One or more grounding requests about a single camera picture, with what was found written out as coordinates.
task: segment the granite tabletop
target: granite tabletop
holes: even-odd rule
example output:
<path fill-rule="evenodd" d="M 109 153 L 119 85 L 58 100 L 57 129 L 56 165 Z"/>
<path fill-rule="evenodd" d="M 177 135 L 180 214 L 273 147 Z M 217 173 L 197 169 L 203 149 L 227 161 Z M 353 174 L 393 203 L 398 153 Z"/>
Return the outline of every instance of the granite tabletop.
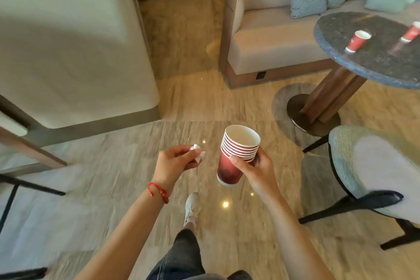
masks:
<path fill-rule="evenodd" d="M 354 32 L 372 34 L 353 54 L 344 51 Z M 321 17 L 314 37 L 325 53 L 353 73 L 388 86 L 420 88 L 420 37 L 408 44 L 399 42 L 408 27 L 362 12 L 337 12 Z"/>

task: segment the round table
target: round table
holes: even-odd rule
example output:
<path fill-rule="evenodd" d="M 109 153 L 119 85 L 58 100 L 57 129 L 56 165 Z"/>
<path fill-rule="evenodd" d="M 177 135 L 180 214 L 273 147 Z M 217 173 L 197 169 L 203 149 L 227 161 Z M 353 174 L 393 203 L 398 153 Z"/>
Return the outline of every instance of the round table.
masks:
<path fill-rule="evenodd" d="M 371 39 L 353 54 L 344 51 L 354 32 Z M 362 12 L 337 12 L 321 17 L 314 37 L 320 48 L 341 66 L 334 68 L 312 91 L 287 103 L 287 114 L 303 131 L 324 136 L 340 125 L 338 110 L 367 79 L 405 89 L 420 88 L 420 38 L 399 41 L 408 27 Z"/>

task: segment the white tissue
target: white tissue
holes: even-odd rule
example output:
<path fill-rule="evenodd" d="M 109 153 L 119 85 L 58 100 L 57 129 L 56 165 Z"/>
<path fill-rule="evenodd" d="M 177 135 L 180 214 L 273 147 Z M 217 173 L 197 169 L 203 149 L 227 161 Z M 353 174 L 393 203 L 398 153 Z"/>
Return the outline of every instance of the white tissue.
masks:
<path fill-rule="evenodd" d="M 200 145 L 194 144 L 194 146 L 192 148 L 190 148 L 189 150 L 191 151 L 193 149 L 201 149 L 201 147 L 200 147 Z M 195 158 L 195 161 L 197 163 L 200 163 L 200 160 L 202 160 L 204 158 L 204 155 L 206 155 L 206 152 L 201 151 L 200 155 Z"/>

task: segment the hand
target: hand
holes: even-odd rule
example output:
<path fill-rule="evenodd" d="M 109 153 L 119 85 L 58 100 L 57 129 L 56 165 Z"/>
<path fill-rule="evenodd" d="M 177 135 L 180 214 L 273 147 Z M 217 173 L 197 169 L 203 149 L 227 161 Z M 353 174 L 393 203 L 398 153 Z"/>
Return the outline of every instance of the hand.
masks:
<path fill-rule="evenodd" d="M 282 199 L 274 175 L 273 161 L 267 156 L 261 146 L 258 148 L 257 155 L 252 162 L 254 166 L 237 156 L 231 156 L 230 160 L 233 165 L 245 174 L 251 187 L 264 203 L 267 204 L 274 199 Z"/>
<path fill-rule="evenodd" d="M 200 155 L 201 150 L 189 150 L 192 146 L 178 145 L 159 152 L 152 182 L 165 189 L 168 197 L 182 172 L 199 166 L 194 158 Z"/>

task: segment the left hand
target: left hand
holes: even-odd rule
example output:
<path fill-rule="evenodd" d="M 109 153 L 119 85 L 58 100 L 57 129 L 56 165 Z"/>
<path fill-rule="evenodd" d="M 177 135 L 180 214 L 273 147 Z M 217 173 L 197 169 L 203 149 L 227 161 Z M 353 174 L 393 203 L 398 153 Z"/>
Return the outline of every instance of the left hand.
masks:
<path fill-rule="evenodd" d="M 200 155 L 201 150 L 189 150 L 192 146 L 178 145 L 159 152 L 152 182 L 165 189 L 168 192 L 168 197 L 181 174 L 199 166 L 194 158 Z"/>

